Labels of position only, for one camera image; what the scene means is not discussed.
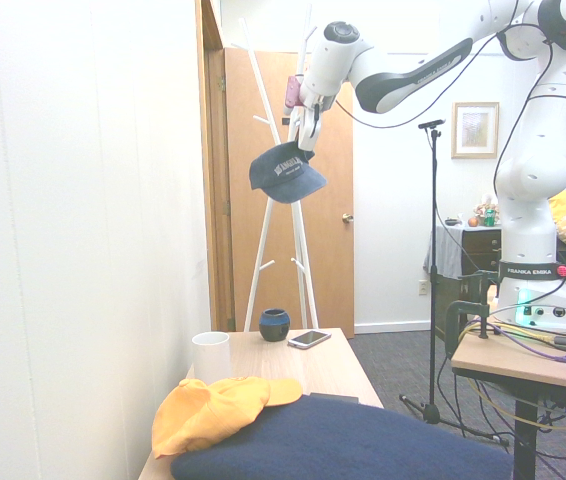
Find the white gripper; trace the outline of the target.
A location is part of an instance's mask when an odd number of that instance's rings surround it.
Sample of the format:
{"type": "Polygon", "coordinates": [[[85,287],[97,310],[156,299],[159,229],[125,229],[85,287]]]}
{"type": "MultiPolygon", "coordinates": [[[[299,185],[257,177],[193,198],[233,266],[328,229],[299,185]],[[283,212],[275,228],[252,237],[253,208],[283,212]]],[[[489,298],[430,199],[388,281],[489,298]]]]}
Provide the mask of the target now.
{"type": "Polygon", "coordinates": [[[283,112],[289,118],[288,140],[296,142],[303,151],[313,151],[320,134],[320,120],[314,119],[312,108],[302,104],[297,90],[286,90],[283,112]]]}

